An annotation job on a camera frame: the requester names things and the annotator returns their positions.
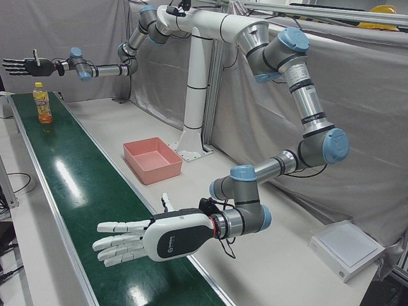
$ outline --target yellow hard hat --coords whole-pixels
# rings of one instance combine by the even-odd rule
[[[370,10],[371,13],[385,13],[385,14],[396,14],[397,11],[393,5],[378,5]],[[364,29],[378,29],[378,30],[389,30],[389,31],[399,31],[394,25],[388,24],[369,24],[368,22],[360,22],[358,27]]]

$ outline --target logo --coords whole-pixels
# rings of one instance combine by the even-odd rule
[[[176,239],[176,236],[170,236],[170,239],[168,241],[167,253],[172,253],[173,252],[173,246],[174,246],[174,240],[175,239]]]

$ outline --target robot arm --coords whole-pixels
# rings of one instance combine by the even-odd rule
[[[94,65],[86,61],[81,49],[74,47],[69,52],[69,57],[62,61],[50,61],[38,58],[36,50],[34,57],[26,59],[3,59],[3,66],[10,75],[31,75],[33,77],[48,77],[54,71],[58,71],[59,76],[65,75],[69,70],[75,70],[81,81],[88,81],[91,78],[107,76],[128,76],[136,72],[138,63],[136,52],[146,35],[161,41],[156,30],[156,9],[153,6],[145,6],[140,10],[140,20],[137,29],[133,32],[127,42],[119,45],[118,56],[120,64]]]
[[[287,28],[269,42],[268,26],[263,20],[198,10],[189,10],[180,17],[177,11],[171,6],[159,7],[157,22],[142,27],[148,30],[143,34],[149,34],[156,43],[165,43],[172,31],[196,31],[202,40],[236,43],[258,82],[285,74],[302,118],[303,140],[255,167],[234,167],[229,176],[212,182],[212,197],[234,199],[232,209],[221,211],[210,198],[201,200],[200,209],[155,215],[150,221],[139,222],[135,229],[133,224],[100,224],[99,231],[125,233],[93,245],[95,251],[108,248],[98,256],[106,266],[146,255],[155,261],[178,258],[197,251],[210,238],[222,240],[266,229],[272,216],[260,203],[258,184],[296,170],[334,164],[343,160],[349,150],[345,132],[326,119],[320,105],[306,67],[309,41],[300,30]],[[128,53],[128,49],[128,45],[123,46],[124,52]]]

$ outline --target blue joint cap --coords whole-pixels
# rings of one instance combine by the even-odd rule
[[[266,207],[265,205],[261,205],[261,206],[263,208],[264,218],[263,218],[263,224],[261,228],[259,229],[259,231],[263,231],[267,229],[269,225],[271,225],[272,223],[272,214],[270,213],[269,208]]]
[[[309,49],[309,40],[305,33],[295,27],[287,27],[278,34],[278,40],[289,49],[296,52],[306,52]]]
[[[69,55],[72,56],[74,59],[80,59],[82,57],[82,50],[78,47],[73,47],[69,51]]]
[[[323,158],[328,164],[342,161],[349,153],[349,139],[342,129],[331,129],[323,140]]]
[[[157,47],[161,47],[164,45],[164,43],[156,43],[154,40],[152,40],[150,37],[149,38],[149,42]]]
[[[83,82],[89,81],[92,78],[92,76],[88,72],[84,71],[78,72],[78,77]]]
[[[220,199],[217,198],[217,196],[215,195],[214,183],[215,183],[215,181],[213,181],[213,182],[210,184],[210,195],[211,195],[211,198],[213,198],[213,199],[215,199],[215,200],[220,200]]]
[[[154,5],[145,5],[143,8],[139,10],[139,13],[143,13],[144,11],[157,11],[157,8]]]
[[[282,74],[280,74],[279,72],[265,73],[263,75],[255,75],[255,80],[257,81],[257,83],[266,83],[279,78],[281,75]]]
[[[253,182],[256,180],[255,168],[249,164],[231,168],[229,175],[233,180]]]

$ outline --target white support column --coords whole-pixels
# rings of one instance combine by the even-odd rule
[[[186,161],[205,155],[201,142],[201,129],[207,96],[212,43],[212,38],[202,36],[196,27],[193,28],[191,31],[184,128],[180,141],[175,145],[177,153]]]

